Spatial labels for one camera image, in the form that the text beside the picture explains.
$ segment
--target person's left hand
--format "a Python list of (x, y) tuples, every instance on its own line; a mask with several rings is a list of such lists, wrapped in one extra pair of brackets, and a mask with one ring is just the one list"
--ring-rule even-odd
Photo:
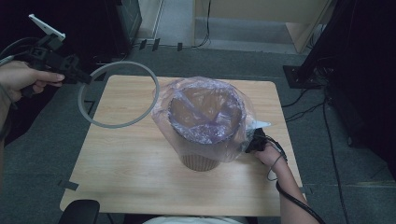
[(12, 61), (0, 67), (0, 84), (6, 89), (11, 99), (21, 99), (21, 89), (33, 84), (35, 93), (40, 93), (46, 85), (62, 86), (64, 75), (46, 71), (37, 71), (27, 63)]

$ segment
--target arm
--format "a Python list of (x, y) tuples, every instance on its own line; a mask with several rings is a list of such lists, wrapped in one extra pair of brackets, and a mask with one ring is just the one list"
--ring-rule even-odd
[[(269, 167), (272, 166), (272, 171), (276, 174), (277, 181), (283, 190), (302, 203), (308, 205), (286, 161), (280, 158), (276, 162), (279, 155), (279, 152), (277, 152), (271, 144), (265, 145), (264, 151), (257, 151), (255, 153), (255, 156), (265, 165)], [(318, 223), (311, 215), (305, 212), (305, 210), (286, 199), (283, 195), (279, 195), (279, 197), (280, 218), (282, 223)]]
[[(46, 85), (62, 86), (63, 75), (37, 71), (24, 62), (10, 62), (0, 66), (0, 130), (3, 130), (9, 107), (21, 99), (21, 89), (34, 85), (35, 93), (40, 93)], [(0, 139), (0, 189), (3, 179), (4, 139)]]

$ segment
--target person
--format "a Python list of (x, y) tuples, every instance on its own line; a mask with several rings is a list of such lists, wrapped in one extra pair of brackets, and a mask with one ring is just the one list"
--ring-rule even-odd
[[(11, 61), (0, 66), (0, 135), (4, 128), (10, 107), (22, 98), (21, 89), (33, 85), (35, 93), (40, 93), (47, 85), (61, 87), (64, 75), (30, 68), (28, 63)], [(3, 151), (5, 137), (0, 139), (0, 189), (3, 179)]]
[[(0, 66), (0, 130), (3, 131), (10, 106), (19, 101), (21, 89), (33, 85), (35, 93), (40, 93), (47, 85), (61, 87), (64, 75), (37, 71), (28, 66), (27, 63), (12, 61)], [(3, 173), (3, 150), (4, 138), (0, 139), (0, 189), (1, 174)], [(264, 146), (264, 151), (256, 151), (254, 155), (276, 174), (279, 186), (289, 195), (307, 205), (300, 192), (294, 176), (278, 150), (270, 143)], [(280, 194), (280, 216), (282, 223), (318, 223), (311, 215), (302, 208), (289, 201)], [(145, 223), (243, 223), (231, 217), (155, 217)]]

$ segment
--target gray carpet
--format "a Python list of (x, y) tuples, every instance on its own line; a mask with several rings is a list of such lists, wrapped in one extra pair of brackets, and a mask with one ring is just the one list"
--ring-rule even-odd
[[(282, 65), (300, 65), (303, 55), (215, 49), (149, 46), (133, 50), (125, 59), (142, 63), (159, 77), (213, 77), (268, 80), (276, 84), (282, 105), (300, 90), (289, 88)], [(95, 82), (87, 100), (97, 102), (106, 84)], [(0, 223), (57, 223), (64, 190), (57, 186), (72, 173), (89, 123), (78, 112), (78, 85), (64, 85), (45, 107), (27, 134), (5, 150)], [(284, 116), (304, 111), (323, 101), (321, 90), (308, 91), (301, 101), (284, 108)], [(349, 223), (393, 223), (396, 185), (386, 164), (367, 148), (347, 146), (347, 134), (337, 113), (326, 105), (334, 154), (340, 173)], [(328, 223), (346, 223), (332, 166), (329, 137), (322, 107), (288, 122), (291, 142), (310, 205)], [(112, 215), (121, 223), (122, 214)], [(109, 223), (105, 214), (98, 223)], [(280, 223), (278, 217), (260, 217), (260, 223)]]

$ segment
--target wooden tabletop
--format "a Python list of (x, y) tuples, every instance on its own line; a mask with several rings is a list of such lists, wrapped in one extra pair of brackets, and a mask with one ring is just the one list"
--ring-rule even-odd
[[(174, 80), (159, 77), (161, 84)], [(267, 81), (223, 80), (252, 101), (264, 131), (285, 149), (297, 184), (302, 185), (290, 137), (276, 92)], [(155, 86), (150, 77), (112, 76), (94, 119), (108, 124), (133, 120), (150, 106)], [(280, 216), (275, 182), (251, 154), (222, 163), (208, 172), (184, 166), (162, 133), (147, 116), (121, 129), (91, 125), (66, 189), (64, 210), (74, 200), (94, 199), (100, 212), (200, 216)]]

